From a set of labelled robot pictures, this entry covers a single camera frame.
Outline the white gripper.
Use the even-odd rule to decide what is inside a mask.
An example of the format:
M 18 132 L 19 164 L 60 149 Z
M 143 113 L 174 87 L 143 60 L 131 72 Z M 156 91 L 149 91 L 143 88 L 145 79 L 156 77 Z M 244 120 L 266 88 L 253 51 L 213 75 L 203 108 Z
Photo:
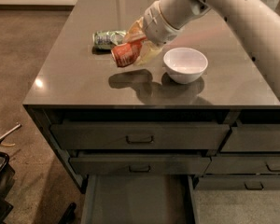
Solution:
M 134 65 L 144 65 L 162 51 L 162 46 L 174 40 L 180 31 L 172 27 L 162 16 L 160 2 L 155 1 L 144 13 L 143 18 L 135 21 L 123 38 L 124 43 L 143 41 L 140 55 Z

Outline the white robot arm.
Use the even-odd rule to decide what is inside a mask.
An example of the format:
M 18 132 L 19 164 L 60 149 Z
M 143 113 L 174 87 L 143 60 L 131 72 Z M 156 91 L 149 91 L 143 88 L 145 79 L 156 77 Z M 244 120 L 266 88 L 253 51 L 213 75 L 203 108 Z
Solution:
M 161 47 L 209 9 L 225 20 L 280 101 L 280 16 L 260 0 L 159 0 L 124 40 L 144 37 Z

